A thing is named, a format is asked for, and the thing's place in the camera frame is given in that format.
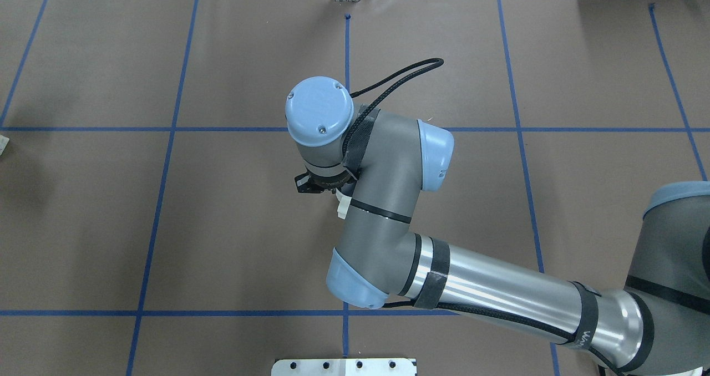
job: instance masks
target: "black cable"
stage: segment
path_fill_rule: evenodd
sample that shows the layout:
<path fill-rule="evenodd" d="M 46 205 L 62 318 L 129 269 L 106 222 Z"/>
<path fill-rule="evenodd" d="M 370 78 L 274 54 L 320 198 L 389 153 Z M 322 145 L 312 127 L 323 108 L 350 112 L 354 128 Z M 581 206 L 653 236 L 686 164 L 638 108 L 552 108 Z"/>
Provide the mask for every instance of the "black cable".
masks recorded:
<path fill-rule="evenodd" d="M 385 305 L 383 305 L 383 308 L 394 308 L 396 306 L 413 306 L 414 302 L 415 302 L 415 300 L 399 301 L 396 303 L 386 303 Z M 516 315 L 515 313 L 508 313 L 508 312 L 500 311 L 500 310 L 493 309 L 493 308 L 486 308 L 484 306 L 475 306 L 475 305 L 458 304 L 458 303 L 438 303 L 437 308 L 446 309 L 449 311 L 472 313 L 474 315 L 488 316 L 489 318 L 496 318 L 496 319 L 501 319 L 503 321 L 520 323 L 521 325 L 530 326 L 532 328 L 536 328 L 538 330 L 550 333 L 554 336 L 558 336 L 560 338 L 565 339 L 566 341 L 574 341 L 575 340 L 575 335 L 570 332 L 564 331 L 560 328 L 549 325 L 545 322 L 540 322 L 540 321 L 536 321 L 531 318 L 526 318 L 525 316 Z M 607 368 L 609 368 L 612 372 L 617 374 L 617 376 L 623 376 L 621 371 L 618 368 L 616 368 L 616 366 L 614 366 L 614 364 L 611 363 L 611 361 L 608 358 L 606 358 L 606 356 L 602 355 L 599 351 L 597 351 L 596 348 L 590 347 L 589 352 L 592 355 L 599 358 L 599 360 L 602 361 L 604 363 L 604 365 L 606 365 Z"/>
<path fill-rule="evenodd" d="M 416 78 L 419 75 L 422 75 L 423 73 L 428 73 L 429 71 L 433 70 L 434 68 L 439 68 L 444 64 L 444 60 L 441 58 L 428 58 L 427 60 L 422 60 L 419 61 L 418 63 L 414 63 L 412 65 L 409 65 L 408 67 L 402 68 L 401 70 L 397 71 L 396 73 L 393 73 L 392 75 L 388 76 L 387 78 L 381 80 L 378 83 L 375 83 L 374 85 L 368 86 L 367 88 L 364 88 L 363 90 L 358 90 L 355 93 L 350 94 L 351 98 L 356 98 L 360 95 L 362 95 L 365 92 L 369 92 L 370 90 L 373 90 L 374 88 L 377 88 L 378 86 L 383 85 L 384 83 L 387 83 L 389 80 L 392 80 L 399 75 L 402 75 L 403 73 L 406 73 L 409 70 L 413 70 L 414 68 L 419 68 L 422 65 L 427 65 L 424 68 L 421 68 L 419 70 L 413 71 L 411 73 L 408 73 L 407 75 L 401 77 L 397 82 L 393 83 L 387 90 L 385 90 L 378 98 L 375 99 L 372 103 L 370 103 L 367 108 L 365 108 L 362 113 L 360 113 L 360 116 L 355 119 L 355 122 L 352 124 L 350 129 L 348 129 L 347 133 L 345 134 L 345 138 L 343 139 L 343 155 L 345 156 L 345 152 L 347 151 L 348 144 L 350 143 L 350 139 L 352 138 L 352 135 L 355 133 L 357 130 L 358 126 L 362 123 L 362 121 L 365 119 L 365 117 L 370 114 L 370 112 L 380 103 L 382 103 L 382 100 L 385 100 L 387 96 L 390 95 L 390 93 L 394 92 L 395 89 L 399 88 L 400 86 L 404 85 L 408 80 L 412 78 Z"/>

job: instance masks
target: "blue joint cover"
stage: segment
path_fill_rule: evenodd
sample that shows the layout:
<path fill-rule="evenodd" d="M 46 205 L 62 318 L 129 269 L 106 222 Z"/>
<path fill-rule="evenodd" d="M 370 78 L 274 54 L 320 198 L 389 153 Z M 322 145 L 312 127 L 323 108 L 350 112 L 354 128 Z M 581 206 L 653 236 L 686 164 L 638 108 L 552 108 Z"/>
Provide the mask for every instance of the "blue joint cover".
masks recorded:
<path fill-rule="evenodd" d="M 335 249 L 325 283 L 335 297 L 360 308 L 382 308 L 389 296 L 358 274 Z"/>
<path fill-rule="evenodd" d="M 643 216 L 646 217 L 646 214 L 648 214 L 650 210 L 661 204 L 665 204 L 665 202 L 695 196 L 710 196 L 710 182 L 690 181 L 666 185 L 658 189 L 653 196 L 651 196 L 651 202 L 643 213 Z"/>
<path fill-rule="evenodd" d="M 444 183 L 454 154 L 454 135 L 421 120 L 417 123 L 422 145 L 422 190 L 437 191 Z"/>
<path fill-rule="evenodd" d="M 325 146 L 345 132 L 353 109 L 350 93 L 337 80 L 324 76 L 302 80 L 286 98 L 288 133 L 303 146 Z"/>

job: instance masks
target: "gray robot arm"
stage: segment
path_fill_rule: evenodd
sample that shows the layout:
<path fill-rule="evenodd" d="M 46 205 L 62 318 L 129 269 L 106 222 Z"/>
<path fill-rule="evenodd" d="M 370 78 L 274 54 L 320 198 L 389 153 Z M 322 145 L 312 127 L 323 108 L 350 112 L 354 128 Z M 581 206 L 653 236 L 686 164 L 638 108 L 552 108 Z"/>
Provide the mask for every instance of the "gray robot arm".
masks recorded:
<path fill-rule="evenodd" d="M 297 178 L 300 190 L 357 179 L 327 276 L 341 300 L 381 308 L 395 293 L 419 308 L 446 308 L 587 350 L 619 374 L 710 364 L 708 182 L 654 194 L 626 286 L 599 293 L 410 232 L 419 192 L 438 189 L 445 177 L 448 131 L 373 111 L 364 121 L 371 132 L 357 143 L 362 152 L 351 147 L 355 154 L 344 156 L 357 112 L 345 88 L 326 77 L 299 83 L 286 116 L 307 168 Z"/>

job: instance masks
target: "robotic arm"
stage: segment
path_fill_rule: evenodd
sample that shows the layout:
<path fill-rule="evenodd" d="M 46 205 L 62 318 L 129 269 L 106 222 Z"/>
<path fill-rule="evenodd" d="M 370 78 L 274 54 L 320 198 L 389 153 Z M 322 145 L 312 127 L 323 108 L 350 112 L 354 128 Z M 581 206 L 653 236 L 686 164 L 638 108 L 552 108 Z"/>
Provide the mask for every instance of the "robotic arm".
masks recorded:
<path fill-rule="evenodd" d="M 445 308 L 586 350 L 617 374 L 710 365 L 710 183 L 655 192 L 626 286 L 596 292 L 411 232 L 419 192 L 441 186 L 454 138 L 375 108 L 391 90 L 356 113 L 343 85 L 313 77 L 286 100 L 307 169 L 299 191 L 352 191 L 327 275 L 333 295 L 381 308 L 395 293 L 411 301 L 394 305 Z"/>

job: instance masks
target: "light blue cap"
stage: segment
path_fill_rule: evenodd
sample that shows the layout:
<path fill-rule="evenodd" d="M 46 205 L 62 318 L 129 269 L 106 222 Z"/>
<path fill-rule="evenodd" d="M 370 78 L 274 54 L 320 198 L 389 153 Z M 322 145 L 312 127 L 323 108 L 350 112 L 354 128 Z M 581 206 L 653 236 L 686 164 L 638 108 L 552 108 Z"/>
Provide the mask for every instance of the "light blue cap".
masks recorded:
<path fill-rule="evenodd" d="M 303 146 L 325 146 L 348 128 L 353 108 L 350 93 L 335 79 L 302 80 L 286 98 L 288 132 Z"/>
<path fill-rule="evenodd" d="M 422 145 L 422 190 L 437 191 L 444 183 L 454 154 L 454 135 L 421 120 L 417 123 Z"/>
<path fill-rule="evenodd" d="M 646 217 L 646 214 L 648 214 L 650 210 L 665 202 L 695 196 L 710 196 L 710 182 L 690 181 L 666 185 L 658 189 L 653 196 L 651 196 L 651 202 L 646 212 L 643 213 L 643 216 Z"/>
<path fill-rule="evenodd" d="M 325 283 L 335 297 L 360 308 L 382 308 L 388 297 L 388 293 L 381 292 L 358 274 L 335 249 Z"/>

